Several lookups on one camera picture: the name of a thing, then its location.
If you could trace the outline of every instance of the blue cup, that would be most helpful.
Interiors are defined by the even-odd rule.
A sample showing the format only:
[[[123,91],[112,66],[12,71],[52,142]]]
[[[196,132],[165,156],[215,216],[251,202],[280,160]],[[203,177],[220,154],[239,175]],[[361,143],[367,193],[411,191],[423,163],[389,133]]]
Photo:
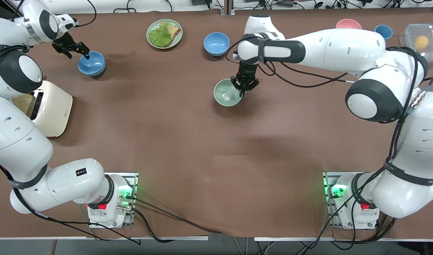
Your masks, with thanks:
[[[229,49],[229,37],[220,32],[207,35],[204,39],[204,48],[212,56],[224,55]]]
[[[100,52],[89,52],[89,59],[86,59],[85,56],[81,56],[81,58],[79,58],[78,69],[83,74],[96,76],[101,74],[105,67],[106,61]]]
[[[375,32],[381,34],[383,38],[389,39],[393,36],[393,30],[386,25],[378,25],[375,27]]]

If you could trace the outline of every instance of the gray floor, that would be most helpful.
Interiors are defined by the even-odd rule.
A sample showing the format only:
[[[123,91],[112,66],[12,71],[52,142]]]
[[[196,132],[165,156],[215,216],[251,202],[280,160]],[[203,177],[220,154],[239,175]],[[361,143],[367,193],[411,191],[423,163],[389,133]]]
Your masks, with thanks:
[[[240,248],[245,254],[246,239],[238,238]],[[266,242],[260,242],[263,248]],[[270,249],[270,255],[293,255],[302,249],[300,242],[277,242]],[[212,234],[208,241],[174,241],[160,244],[154,240],[143,240],[138,246],[124,240],[110,242],[97,240],[58,240],[53,251],[52,240],[0,240],[0,255],[120,255],[120,254],[218,254],[239,255],[240,251],[232,236]],[[248,254],[259,252],[252,238],[248,242]],[[419,253],[400,247],[397,242],[375,242],[367,245],[355,245],[351,250],[342,251],[330,242],[320,242],[307,255],[419,255]]]

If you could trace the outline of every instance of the yellow ball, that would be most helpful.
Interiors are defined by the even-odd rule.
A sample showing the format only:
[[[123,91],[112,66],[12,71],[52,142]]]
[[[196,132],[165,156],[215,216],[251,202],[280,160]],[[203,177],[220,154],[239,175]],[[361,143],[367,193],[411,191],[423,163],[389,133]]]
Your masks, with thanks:
[[[424,35],[420,35],[414,39],[414,43],[416,50],[423,51],[429,44],[429,39]]]

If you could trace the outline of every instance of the clear plastic container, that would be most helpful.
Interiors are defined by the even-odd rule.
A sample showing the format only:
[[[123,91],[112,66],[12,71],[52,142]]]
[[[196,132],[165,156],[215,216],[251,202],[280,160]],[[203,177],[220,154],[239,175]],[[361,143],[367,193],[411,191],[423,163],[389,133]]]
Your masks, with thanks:
[[[399,35],[399,40],[401,46],[413,49],[428,63],[433,61],[432,24],[409,24],[405,31]]]

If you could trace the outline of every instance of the tabletop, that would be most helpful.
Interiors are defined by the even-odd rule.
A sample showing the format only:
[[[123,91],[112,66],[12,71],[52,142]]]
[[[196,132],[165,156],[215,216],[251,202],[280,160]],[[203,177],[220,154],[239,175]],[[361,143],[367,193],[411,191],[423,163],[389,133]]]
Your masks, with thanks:
[[[93,24],[70,34],[105,56],[106,70],[100,76],[81,74],[79,55],[68,59],[48,43],[29,53],[48,81],[74,97],[66,131],[51,139],[54,154],[49,165],[95,158],[107,172],[138,172],[139,198],[224,234],[316,237],[325,213],[322,173],[380,168],[393,124],[353,116],[344,102],[350,84],[300,89],[259,71],[260,85],[238,105],[218,105],[213,88],[234,76],[238,65],[205,53],[204,37],[219,31],[234,43],[253,13],[270,15],[288,38],[334,28],[343,18],[355,19],[368,30],[387,24],[394,31],[388,46],[399,45],[398,36],[407,24],[433,24],[430,8],[237,10],[236,16],[220,16],[218,10],[98,14]],[[81,23],[92,18],[73,16]],[[146,40],[148,26],[163,18],[174,19],[183,28],[179,44],[167,51],[151,47]],[[278,65],[277,71],[298,84],[324,81]],[[433,63],[429,75],[433,76]],[[10,185],[0,173],[0,237],[82,236],[65,226],[16,213],[9,192]],[[207,234],[145,207],[140,210],[157,236]],[[73,202],[44,214],[60,220],[84,219]],[[95,233],[117,237],[106,230]],[[148,236],[137,217],[121,233]],[[338,230],[334,237],[350,239],[351,234]],[[370,234],[357,231],[359,238]],[[399,219],[387,237],[433,239],[433,201]]]

